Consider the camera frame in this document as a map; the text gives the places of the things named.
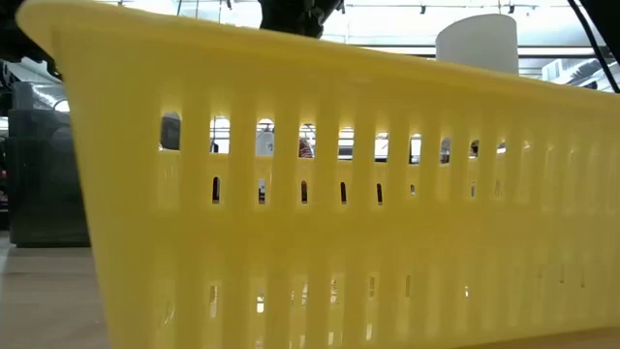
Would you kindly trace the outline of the dark grey translucent basket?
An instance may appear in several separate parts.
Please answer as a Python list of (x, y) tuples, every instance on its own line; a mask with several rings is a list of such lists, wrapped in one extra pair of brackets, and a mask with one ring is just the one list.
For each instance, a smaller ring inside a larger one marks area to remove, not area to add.
[(70, 116), (61, 84), (12, 86), (5, 140), (11, 243), (18, 247), (90, 245)]

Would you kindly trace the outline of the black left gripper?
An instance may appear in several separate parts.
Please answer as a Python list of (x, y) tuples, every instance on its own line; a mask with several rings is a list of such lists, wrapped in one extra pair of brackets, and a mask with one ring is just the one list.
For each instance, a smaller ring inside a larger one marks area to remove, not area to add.
[(259, 0), (260, 28), (321, 38), (324, 25), (334, 11), (345, 12), (344, 0)]

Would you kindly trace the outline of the white lamp with wooden base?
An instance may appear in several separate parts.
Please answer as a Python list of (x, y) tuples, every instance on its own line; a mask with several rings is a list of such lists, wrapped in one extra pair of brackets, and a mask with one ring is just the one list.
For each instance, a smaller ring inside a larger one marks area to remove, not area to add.
[(437, 35), (435, 48), (439, 61), (518, 74), (517, 24), (510, 16), (460, 19)]

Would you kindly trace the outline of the yellow plastic basket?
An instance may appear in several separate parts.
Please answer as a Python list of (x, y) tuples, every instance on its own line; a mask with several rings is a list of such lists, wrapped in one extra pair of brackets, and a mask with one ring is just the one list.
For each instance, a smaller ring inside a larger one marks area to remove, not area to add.
[(92, 1), (69, 97), (113, 349), (620, 329), (620, 95)]

